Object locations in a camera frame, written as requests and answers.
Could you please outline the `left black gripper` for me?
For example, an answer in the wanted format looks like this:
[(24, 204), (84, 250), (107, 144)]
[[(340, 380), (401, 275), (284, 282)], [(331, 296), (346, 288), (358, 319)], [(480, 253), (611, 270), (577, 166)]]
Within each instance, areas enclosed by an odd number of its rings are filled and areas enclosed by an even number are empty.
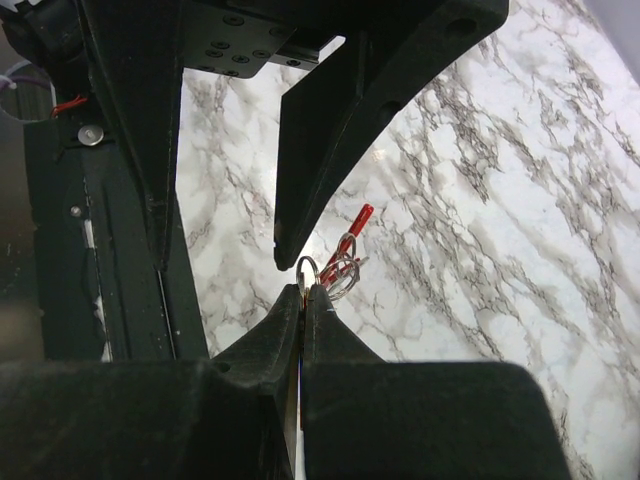
[[(171, 251), (184, 66), (240, 79), (269, 63), (312, 70), (281, 100), (273, 254), (286, 271), (394, 116), (498, 30), (509, 4), (80, 1), (77, 9), (89, 79), (133, 177), (160, 271)], [(344, 43), (319, 65), (338, 35)]]

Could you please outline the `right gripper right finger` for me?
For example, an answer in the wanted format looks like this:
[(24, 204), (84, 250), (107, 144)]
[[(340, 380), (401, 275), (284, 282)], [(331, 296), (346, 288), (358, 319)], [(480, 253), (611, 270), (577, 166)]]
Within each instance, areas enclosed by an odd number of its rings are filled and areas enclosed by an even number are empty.
[(567, 479), (544, 394), (495, 361), (387, 362), (311, 289), (302, 430), (310, 479)]

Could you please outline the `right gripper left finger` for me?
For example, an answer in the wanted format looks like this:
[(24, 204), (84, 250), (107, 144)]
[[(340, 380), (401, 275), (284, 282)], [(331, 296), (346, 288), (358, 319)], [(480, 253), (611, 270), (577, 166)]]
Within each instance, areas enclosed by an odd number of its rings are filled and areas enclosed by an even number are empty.
[(301, 296), (212, 359), (1, 369), (5, 479), (290, 479)]

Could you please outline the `keyring with keys red tag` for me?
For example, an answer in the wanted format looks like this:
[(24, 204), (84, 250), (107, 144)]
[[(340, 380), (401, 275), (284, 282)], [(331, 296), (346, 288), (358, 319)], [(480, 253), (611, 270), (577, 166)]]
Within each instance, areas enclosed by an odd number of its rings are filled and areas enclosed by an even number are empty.
[(302, 256), (298, 260), (296, 284), (303, 305), (306, 305), (311, 287), (314, 285), (321, 285), (328, 293), (329, 299), (335, 302), (344, 298), (360, 281), (362, 266), (368, 258), (357, 254), (357, 239), (373, 213), (372, 205), (366, 203), (362, 206), (322, 269), (310, 256)]

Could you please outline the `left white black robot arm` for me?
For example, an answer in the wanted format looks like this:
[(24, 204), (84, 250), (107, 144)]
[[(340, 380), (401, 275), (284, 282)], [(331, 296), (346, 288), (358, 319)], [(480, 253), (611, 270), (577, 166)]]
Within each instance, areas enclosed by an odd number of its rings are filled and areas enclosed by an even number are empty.
[(184, 70), (303, 69), (280, 106), (274, 260), (287, 270), (394, 116), (508, 13), (505, 1), (5, 1), (1, 25), (62, 96), (100, 107), (158, 267), (170, 251)]

